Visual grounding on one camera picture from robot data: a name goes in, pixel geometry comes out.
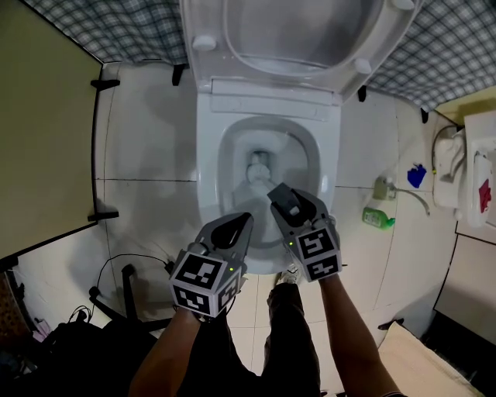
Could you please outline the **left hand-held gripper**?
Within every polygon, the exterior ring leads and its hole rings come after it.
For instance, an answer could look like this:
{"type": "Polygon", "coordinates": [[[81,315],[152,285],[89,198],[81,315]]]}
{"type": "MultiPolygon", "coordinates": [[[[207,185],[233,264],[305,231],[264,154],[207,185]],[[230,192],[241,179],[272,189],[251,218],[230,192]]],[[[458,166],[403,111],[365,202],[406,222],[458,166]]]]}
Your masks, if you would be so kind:
{"type": "Polygon", "coordinates": [[[249,212],[235,212],[202,227],[196,240],[217,250],[180,252],[170,276],[176,306],[212,319],[226,310],[245,282],[253,225],[249,212]]]}

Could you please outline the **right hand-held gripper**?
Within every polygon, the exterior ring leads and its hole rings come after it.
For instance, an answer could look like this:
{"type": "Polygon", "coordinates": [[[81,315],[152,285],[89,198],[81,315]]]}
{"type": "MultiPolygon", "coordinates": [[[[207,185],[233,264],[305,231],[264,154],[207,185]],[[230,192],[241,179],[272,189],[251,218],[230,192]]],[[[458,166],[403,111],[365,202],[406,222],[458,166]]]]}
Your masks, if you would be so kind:
{"type": "Polygon", "coordinates": [[[298,207],[287,211],[271,204],[272,216],[284,238],[295,235],[301,225],[310,226],[288,241],[295,264],[307,282],[334,276],[343,269],[339,235],[326,204],[306,191],[293,188],[298,207]]]}

